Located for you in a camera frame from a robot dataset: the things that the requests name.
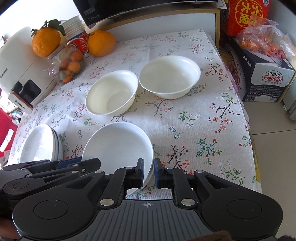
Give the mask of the plain white plate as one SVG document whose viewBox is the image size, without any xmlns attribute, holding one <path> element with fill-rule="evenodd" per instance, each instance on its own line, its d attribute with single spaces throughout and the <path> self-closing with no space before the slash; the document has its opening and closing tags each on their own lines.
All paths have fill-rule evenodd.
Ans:
<svg viewBox="0 0 296 241">
<path fill-rule="evenodd" d="M 47 124 L 41 124 L 28 136 L 21 153 L 20 162 L 62 159 L 62 143 L 56 131 Z"/>
</svg>

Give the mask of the small white bowl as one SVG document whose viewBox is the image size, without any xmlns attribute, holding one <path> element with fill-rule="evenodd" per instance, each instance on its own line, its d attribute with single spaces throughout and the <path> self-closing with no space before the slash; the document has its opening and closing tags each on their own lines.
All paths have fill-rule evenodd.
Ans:
<svg viewBox="0 0 296 241">
<path fill-rule="evenodd" d="M 152 176 L 154 151 L 147 134 L 138 126 L 117 122 L 100 128 L 88 140 L 82 160 L 97 158 L 100 169 L 106 174 L 113 174 L 123 167 L 135 167 L 138 159 L 144 160 L 144 185 Z"/>
</svg>

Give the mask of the large white bowl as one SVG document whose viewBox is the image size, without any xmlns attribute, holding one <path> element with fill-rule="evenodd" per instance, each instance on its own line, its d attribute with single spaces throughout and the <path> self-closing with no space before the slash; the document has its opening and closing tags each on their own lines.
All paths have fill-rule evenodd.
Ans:
<svg viewBox="0 0 296 241">
<path fill-rule="evenodd" d="M 90 88 L 85 105 L 94 115 L 120 115 L 134 102 L 138 89 L 137 76 L 128 70 L 104 75 Z"/>
<path fill-rule="evenodd" d="M 199 81 L 199 65 L 183 56 L 164 56 L 147 63 L 138 80 L 147 91 L 164 99 L 185 96 Z"/>
</svg>

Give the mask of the red plastic chair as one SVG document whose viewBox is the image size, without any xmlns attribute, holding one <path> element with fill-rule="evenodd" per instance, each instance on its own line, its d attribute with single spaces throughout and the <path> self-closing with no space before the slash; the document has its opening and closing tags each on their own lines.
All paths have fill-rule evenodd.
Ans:
<svg viewBox="0 0 296 241">
<path fill-rule="evenodd" d="M 11 149 L 18 126 L 13 123 L 11 117 L 1 109 L 0 144 L 1 157 L 5 151 Z"/>
</svg>

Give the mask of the white air fryer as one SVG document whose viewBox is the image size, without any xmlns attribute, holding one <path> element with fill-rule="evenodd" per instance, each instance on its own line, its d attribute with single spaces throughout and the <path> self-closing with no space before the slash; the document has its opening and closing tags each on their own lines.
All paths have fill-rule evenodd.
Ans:
<svg viewBox="0 0 296 241">
<path fill-rule="evenodd" d="M 1 47 L 1 90 L 24 113 L 30 114 L 55 87 L 51 64 L 32 49 L 31 29 L 22 28 Z"/>
</svg>

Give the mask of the glass jar of small oranges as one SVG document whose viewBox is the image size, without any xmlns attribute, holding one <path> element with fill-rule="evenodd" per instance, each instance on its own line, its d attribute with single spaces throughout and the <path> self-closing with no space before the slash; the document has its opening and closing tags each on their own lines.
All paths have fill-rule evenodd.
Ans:
<svg viewBox="0 0 296 241">
<path fill-rule="evenodd" d="M 47 59 L 49 74 L 57 81 L 69 83 L 85 68 L 85 55 L 73 45 L 60 45 Z"/>
</svg>

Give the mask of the red paper cup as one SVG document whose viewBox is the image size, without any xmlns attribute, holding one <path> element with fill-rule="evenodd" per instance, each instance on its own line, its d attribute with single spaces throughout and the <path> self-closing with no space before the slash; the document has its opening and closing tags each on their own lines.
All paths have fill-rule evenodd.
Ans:
<svg viewBox="0 0 296 241">
<path fill-rule="evenodd" d="M 89 52 L 88 43 L 85 38 L 73 38 L 68 41 L 67 45 L 77 48 L 84 56 Z"/>
</svg>

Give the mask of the orange with leaves on jar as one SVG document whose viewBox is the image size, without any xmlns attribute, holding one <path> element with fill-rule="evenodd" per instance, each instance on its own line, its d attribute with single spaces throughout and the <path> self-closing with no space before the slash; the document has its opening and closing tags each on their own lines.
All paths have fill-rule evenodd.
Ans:
<svg viewBox="0 0 296 241">
<path fill-rule="evenodd" d="M 39 29 L 31 29 L 32 49 L 39 57 L 47 57 L 60 45 L 65 29 L 57 19 L 45 21 Z"/>
</svg>

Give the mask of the large orange on table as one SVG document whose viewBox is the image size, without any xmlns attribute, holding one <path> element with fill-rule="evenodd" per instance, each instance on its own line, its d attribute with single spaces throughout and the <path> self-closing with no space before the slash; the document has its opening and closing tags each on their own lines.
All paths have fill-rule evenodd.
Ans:
<svg viewBox="0 0 296 241">
<path fill-rule="evenodd" d="M 88 49 L 91 55 L 103 57 L 112 53 L 116 46 L 116 38 L 112 33 L 95 30 L 88 34 Z"/>
</svg>

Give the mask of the Ganten water carton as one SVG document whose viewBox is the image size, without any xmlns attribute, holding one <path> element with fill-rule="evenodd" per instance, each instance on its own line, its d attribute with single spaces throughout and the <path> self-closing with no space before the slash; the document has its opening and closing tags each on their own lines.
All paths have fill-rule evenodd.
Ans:
<svg viewBox="0 0 296 241">
<path fill-rule="evenodd" d="M 277 102 L 282 97 L 295 74 L 286 59 L 245 50 L 233 37 L 227 37 L 223 48 L 243 101 Z"/>
</svg>

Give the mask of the white refrigerator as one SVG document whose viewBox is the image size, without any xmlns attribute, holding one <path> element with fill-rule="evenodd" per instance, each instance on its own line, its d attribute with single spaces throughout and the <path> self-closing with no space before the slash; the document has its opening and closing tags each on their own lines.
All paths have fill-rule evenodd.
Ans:
<svg viewBox="0 0 296 241">
<path fill-rule="evenodd" d="M 295 121 L 296 80 L 292 82 L 283 98 L 283 109 L 290 114 L 290 119 Z"/>
</svg>

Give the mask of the white wooden shelf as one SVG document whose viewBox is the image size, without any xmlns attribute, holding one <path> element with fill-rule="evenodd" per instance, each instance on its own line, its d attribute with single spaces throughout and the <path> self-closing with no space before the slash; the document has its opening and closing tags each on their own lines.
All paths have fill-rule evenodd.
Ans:
<svg viewBox="0 0 296 241">
<path fill-rule="evenodd" d="M 158 7 L 122 14 L 96 23 L 90 31 L 109 31 L 119 42 L 150 35 L 203 29 L 215 45 L 220 40 L 220 9 L 211 4 L 195 7 Z"/>
</svg>

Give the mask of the black microwave oven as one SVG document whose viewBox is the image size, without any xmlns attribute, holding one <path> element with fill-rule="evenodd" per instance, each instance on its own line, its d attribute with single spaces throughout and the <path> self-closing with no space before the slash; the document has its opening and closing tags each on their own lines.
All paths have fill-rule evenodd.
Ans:
<svg viewBox="0 0 296 241">
<path fill-rule="evenodd" d="M 158 7 L 195 7 L 211 4 L 219 9 L 227 9 L 226 1 L 74 1 L 82 19 L 88 27 L 105 19 L 118 18 L 122 14 Z"/>
</svg>

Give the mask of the bag of small oranges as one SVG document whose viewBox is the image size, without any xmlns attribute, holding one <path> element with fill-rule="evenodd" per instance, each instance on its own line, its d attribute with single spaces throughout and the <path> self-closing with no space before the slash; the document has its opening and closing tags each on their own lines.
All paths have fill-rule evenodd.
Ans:
<svg viewBox="0 0 296 241">
<path fill-rule="evenodd" d="M 251 15 L 248 27 L 238 33 L 237 42 L 243 48 L 285 59 L 294 56 L 294 47 L 288 35 L 277 28 L 277 23 L 269 19 Z"/>
</svg>

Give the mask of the red gift box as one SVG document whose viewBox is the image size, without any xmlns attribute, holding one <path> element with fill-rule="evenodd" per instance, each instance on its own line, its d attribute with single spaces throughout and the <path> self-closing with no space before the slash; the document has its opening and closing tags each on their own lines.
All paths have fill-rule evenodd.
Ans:
<svg viewBox="0 0 296 241">
<path fill-rule="evenodd" d="M 248 27 L 252 15 L 267 18 L 269 0 L 230 0 L 225 1 L 227 10 L 221 14 L 221 27 L 228 36 L 236 37 L 237 34 Z"/>
</svg>

